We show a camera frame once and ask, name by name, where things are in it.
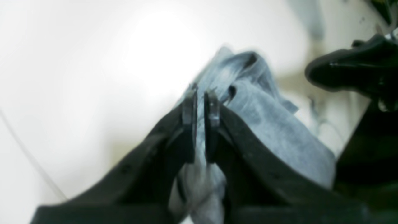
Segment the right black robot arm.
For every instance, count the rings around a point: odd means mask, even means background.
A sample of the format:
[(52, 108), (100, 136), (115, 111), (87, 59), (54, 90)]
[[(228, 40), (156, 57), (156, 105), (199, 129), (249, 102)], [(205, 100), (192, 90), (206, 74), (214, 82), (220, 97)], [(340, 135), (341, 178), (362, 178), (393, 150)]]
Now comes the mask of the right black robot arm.
[(397, 223), (398, 45), (394, 34), (354, 40), (311, 61), (305, 76), (326, 91), (371, 99), (337, 161), (334, 191), (367, 205), (371, 224)]

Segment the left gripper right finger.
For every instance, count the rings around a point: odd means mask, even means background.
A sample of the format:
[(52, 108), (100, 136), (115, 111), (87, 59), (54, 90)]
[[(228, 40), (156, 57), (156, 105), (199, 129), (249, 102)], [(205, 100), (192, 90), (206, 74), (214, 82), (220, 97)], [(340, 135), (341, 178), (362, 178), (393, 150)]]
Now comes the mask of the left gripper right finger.
[(291, 169), (223, 106), (204, 95), (206, 160), (226, 177), (227, 224), (368, 224), (368, 208)]

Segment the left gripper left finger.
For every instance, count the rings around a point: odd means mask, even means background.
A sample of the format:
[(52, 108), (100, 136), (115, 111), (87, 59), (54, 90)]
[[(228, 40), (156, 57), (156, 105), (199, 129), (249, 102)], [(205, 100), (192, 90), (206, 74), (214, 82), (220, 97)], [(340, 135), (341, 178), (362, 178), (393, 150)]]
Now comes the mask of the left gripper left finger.
[(79, 196), (36, 210), (33, 224), (177, 224), (169, 209), (175, 177), (195, 161), (197, 88), (135, 149)]

